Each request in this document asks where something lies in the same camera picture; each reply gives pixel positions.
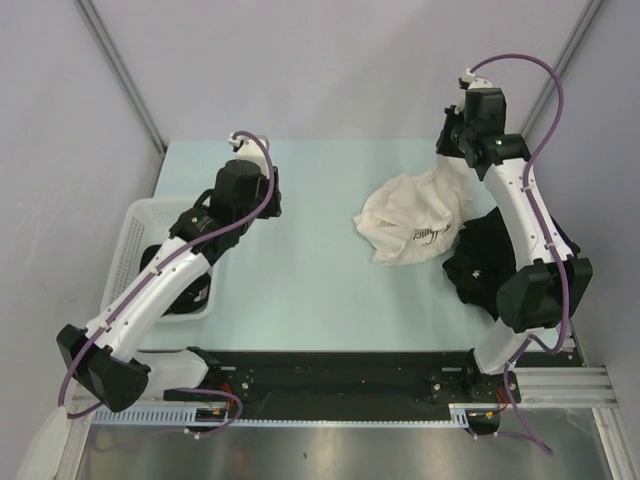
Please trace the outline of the white plastic laundry basket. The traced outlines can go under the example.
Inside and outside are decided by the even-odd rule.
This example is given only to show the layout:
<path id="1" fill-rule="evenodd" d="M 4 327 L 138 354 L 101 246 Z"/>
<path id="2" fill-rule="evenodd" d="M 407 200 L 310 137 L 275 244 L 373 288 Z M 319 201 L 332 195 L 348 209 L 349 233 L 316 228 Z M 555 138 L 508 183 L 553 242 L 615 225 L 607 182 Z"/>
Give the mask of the white plastic laundry basket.
<path id="1" fill-rule="evenodd" d="M 128 209 L 121 228 L 116 250 L 103 293 L 100 311 L 110 306 L 135 280 L 144 268 L 143 257 L 151 246 L 159 246 L 169 235 L 178 217 L 192 207 L 194 197 L 148 198 L 135 201 Z M 214 309 L 218 267 L 207 272 L 209 284 L 201 289 L 203 304 L 189 312 L 177 313 L 175 302 L 160 323 L 179 323 L 202 320 Z"/>

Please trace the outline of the white t shirt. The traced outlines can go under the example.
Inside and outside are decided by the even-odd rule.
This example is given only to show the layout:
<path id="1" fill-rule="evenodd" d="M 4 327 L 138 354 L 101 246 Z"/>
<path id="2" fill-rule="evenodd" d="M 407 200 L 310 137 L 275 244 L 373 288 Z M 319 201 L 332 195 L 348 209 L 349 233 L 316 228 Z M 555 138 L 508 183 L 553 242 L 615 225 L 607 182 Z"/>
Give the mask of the white t shirt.
<path id="1" fill-rule="evenodd" d="M 439 155 L 425 173 L 401 174 L 374 191 L 354 217 L 356 231 L 373 248 L 371 262 L 420 264 L 449 251 L 474 213 L 471 180 L 464 159 Z"/>

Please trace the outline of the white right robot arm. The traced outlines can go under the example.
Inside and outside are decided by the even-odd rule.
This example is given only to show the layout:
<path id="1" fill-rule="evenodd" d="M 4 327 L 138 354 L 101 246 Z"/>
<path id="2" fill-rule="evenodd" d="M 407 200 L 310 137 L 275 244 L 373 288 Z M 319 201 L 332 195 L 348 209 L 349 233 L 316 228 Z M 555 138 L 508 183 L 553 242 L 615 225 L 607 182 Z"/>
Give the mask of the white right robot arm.
<path id="1" fill-rule="evenodd" d="M 463 393 L 484 401 L 497 389 L 496 374 L 512 368 L 540 333 L 557 329 L 552 352 L 564 345 L 569 320 L 593 275 L 553 223 L 537 187 L 524 138 L 505 131 L 507 104 L 487 80 L 464 88 L 445 110 L 438 154 L 462 158 L 493 197 L 515 258 L 514 274 L 498 289 L 498 320 L 473 351 L 475 366 L 461 376 Z"/>

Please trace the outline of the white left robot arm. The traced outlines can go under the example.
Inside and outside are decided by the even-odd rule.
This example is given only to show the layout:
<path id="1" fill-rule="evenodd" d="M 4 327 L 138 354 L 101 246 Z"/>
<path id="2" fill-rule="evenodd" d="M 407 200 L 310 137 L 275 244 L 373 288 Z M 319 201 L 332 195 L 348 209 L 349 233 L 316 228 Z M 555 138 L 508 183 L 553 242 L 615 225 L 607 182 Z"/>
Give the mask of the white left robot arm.
<path id="1" fill-rule="evenodd" d="M 197 398 L 214 397 L 221 376 L 192 350 L 136 360 L 151 327 L 178 297 L 235 247 L 254 220 L 281 213 L 278 174 L 271 159 L 228 161 L 213 188 L 179 215 L 167 239 L 125 291 L 85 327 L 71 324 L 56 343 L 67 368 L 58 394 L 65 402 L 76 380 L 99 405 L 121 412 L 158 382 L 164 390 L 187 388 Z"/>

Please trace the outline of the black t shirt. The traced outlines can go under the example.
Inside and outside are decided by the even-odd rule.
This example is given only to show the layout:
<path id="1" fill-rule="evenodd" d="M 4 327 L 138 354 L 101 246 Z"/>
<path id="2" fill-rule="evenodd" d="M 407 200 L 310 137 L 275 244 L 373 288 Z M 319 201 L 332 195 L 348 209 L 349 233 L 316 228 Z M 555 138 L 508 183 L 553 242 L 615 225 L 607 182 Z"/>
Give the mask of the black t shirt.
<path id="1" fill-rule="evenodd" d="M 209 267 L 196 278 L 161 317 L 163 321 L 192 320 L 208 306 L 212 281 L 212 268 Z"/>

